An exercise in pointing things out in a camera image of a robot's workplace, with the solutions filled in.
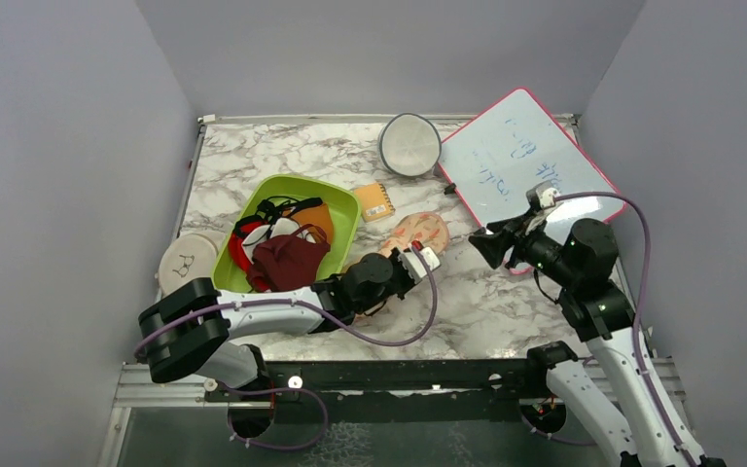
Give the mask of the peach floral mesh laundry bag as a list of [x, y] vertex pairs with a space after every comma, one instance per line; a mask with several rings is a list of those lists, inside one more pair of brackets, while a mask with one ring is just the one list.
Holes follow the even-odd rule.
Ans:
[[415, 241], [441, 255], [448, 247], [450, 233], [446, 221], [434, 212], [419, 212], [406, 216], [391, 231], [378, 249], [389, 256], [394, 248], [405, 250]]

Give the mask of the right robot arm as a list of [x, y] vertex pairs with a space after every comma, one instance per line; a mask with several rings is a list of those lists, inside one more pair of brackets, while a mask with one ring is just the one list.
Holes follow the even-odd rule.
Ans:
[[636, 314], [610, 275], [619, 256], [607, 224], [584, 218], [564, 243], [528, 215], [490, 224], [469, 238], [494, 269], [522, 261], [560, 287], [563, 317], [611, 386], [608, 397], [562, 341], [528, 351], [522, 370], [532, 394], [550, 392], [600, 447], [612, 466], [722, 466], [694, 439], [656, 373], [635, 330]]

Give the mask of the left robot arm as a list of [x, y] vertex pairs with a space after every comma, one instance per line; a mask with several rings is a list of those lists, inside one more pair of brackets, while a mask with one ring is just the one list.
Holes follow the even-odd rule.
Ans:
[[261, 351], [233, 340], [343, 330], [383, 345], [353, 329], [355, 319], [372, 314], [392, 297], [403, 299], [413, 287], [431, 280], [440, 264], [432, 248], [414, 242], [405, 250], [392, 249], [388, 256], [368, 254], [344, 273], [287, 292], [220, 291], [211, 278], [196, 278], [139, 315], [142, 340], [134, 356], [149, 366], [156, 383], [190, 375], [222, 377], [238, 396], [255, 399], [267, 386]]

